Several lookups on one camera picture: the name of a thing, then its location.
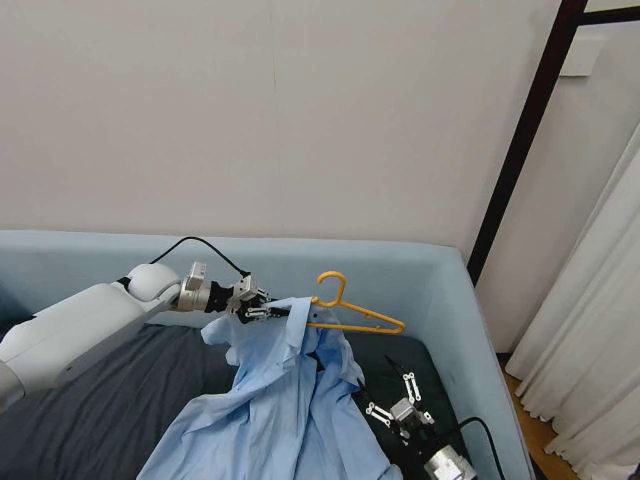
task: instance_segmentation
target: black cable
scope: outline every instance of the black cable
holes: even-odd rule
[[[358,386],[360,387],[360,391],[358,393],[362,395],[362,398],[364,398],[367,401],[367,403],[376,403],[373,397],[371,396],[371,393],[369,393],[367,386],[364,383],[362,383],[362,380],[360,380],[359,378],[358,378]]]
[[[478,422],[484,428],[485,433],[487,434],[487,438],[489,439],[489,445],[491,445],[491,453],[493,454],[493,461],[496,463],[496,467],[498,468],[498,474],[500,475],[501,480],[506,480],[504,476],[504,472],[502,471],[502,465],[500,464],[500,459],[498,458],[498,451],[496,450],[496,444],[493,443],[493,436],[491,435],[491,431],[484,420],[480,417],[469,417],[466,420],[463,420],[458,425],[453,427],[447,433],[443,434],[443,437],[449,437],[454,432],[459,432],[463,427],[469,425],[471,422]]]
[[[389,365],[391,365],[393,371],[396,372],[396,375],[398,375],[400,378],[402,378],[402,376],[407,373],[407,370],[398,362],[392,360],[389,355],[385,354],[384,358],[387,360],[387,362],[389,362]]]
[[[182,242],[186,242],[187,240],[195,240],[197,242],[200,243],[204,243],[207,247],[209,247],[211,250],[213,250],[214,252],[216,252],[220,258],[222,258],[225,262],[227,262],[231,268],[233,268],[236,272],[238,272],[240,275],[242,275],[242,277],[248,277],[249,275],[251,275],[251,272],[247,272],[245,270],[242,270],[241,268],[239,268],[235,263],[233,263],[231,260],[229,260],[224,253],[222,253],[220,250],[218,250],[216,247],[214,247],[213,245],[211,245],[209,242],[207,242],[205,239],[200,238],[200,237],[184,237],[181,238],[180,240],[178,240],[176,243],[173,244],[173,246],[171,246],[168,250],[166,250],[164,253],[162,253],[159,257],[154,258],[153,260],[151,260],[149,263],[156,263],[160,260],[162,260],[165,256],[167,256],[167,254],[169,254],[174,248],[176,248],[178,245],[180,245]]]

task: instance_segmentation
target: wooden floor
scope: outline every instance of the wooden floor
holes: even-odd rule
[[[507,387],[509,387],[511,401],[518,415],[520,428],[522,428],[522,434],[527,442],[531,458],[538,464],[549,480],[577,480],[578,476],[571,470],[567,462],[557,455],[544,453],[544,446],[556,436],[555,432],[551,429],[551,425],[531,418],[531,416],[524,411],[518,397],[513,393],[520,384],[520,381],[504,372],[504,370],[503,374],[507,382]]]

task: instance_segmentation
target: plastic clothes hanger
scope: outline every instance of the plastic clothes hanger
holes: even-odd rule
[[[374,312],[373,310],[369,310],[367,308],[359,307],[358,305],[353,305],[351,303],[345,302],[342,300],[342,295],[344,294],[344,287],[347,285],[346,277],[340,272],[324,272],[318,276],[317,282],[318,284],[322,284],[327,278],[334,277],[340,281],[340,288],[338,289],[338,294],[336,298],[331,302],[323,302],[318,297],[313,297],[311,299],[311,303],[318,305],[324,308],[333,308],[336,306],[341,306],[344,308],[348,308],[349,310],[354,310],[358,313],[362,313],[365,319],[373,319],[377,318],[378,320],[388,323],[391,325],[395,325],[396,328],[382,328],[379,325],[373,327],[365,327],[360,325],[338,325],[333,323],[315,323],[308,322],[308,327],[317,327],[317,328],[333,328],[336,330],[348,330],[350,332],[369,332],[369,333],[381,333],[385,335],[396,335],[398,333],[404,332],[404,322],[400,320],[396,320],[395,318],[388,317],[387,315],[383,315],[378,312]]]

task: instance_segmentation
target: light blue padded wall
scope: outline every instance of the light blue padded wall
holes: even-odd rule
[[[95,283],[112,282],[148,262],[178,237],[68,232],[0,231],[0,323],[37,312]],[[252,271],[272,296],[333,298],[335,284],[318,274],[347,276],[345,300],[407,324],[406,334],[428,348],[458,420],[483,418],[509,480],[534,478],[508,391],[491,347],[473,287],[457,250],[399,242],[209,238],[241,268]],[[194,260],[221,284],[237,274],[207,247],[187,243],[162,263],[185,274]],[[343,322],[362,323],[351,312]],[[159,323],[205,325],[203,313],[165,313]],[[478,425],[464,438],[481,479],[497,479]]]

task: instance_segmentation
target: dark gray bed sheet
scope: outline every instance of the dark gray bed sheet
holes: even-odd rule
[[[424,346],[407,337],[348,335],[367,386],[383,408],[404,394],[386,353],[416,373],[426,408],[442,431],[455,416]],[[198,330],[145,326],[130,342],[60,389],[18,402],[0,415],[0,478],[135,478],[186,403],[229,390],[235,370],[225,346],[205,345]],[[356,398],[362,407],[365,401]],[[367,418],[405,478],[424,472],[390,431]],[[457,440],[458,449],[464,448]]]

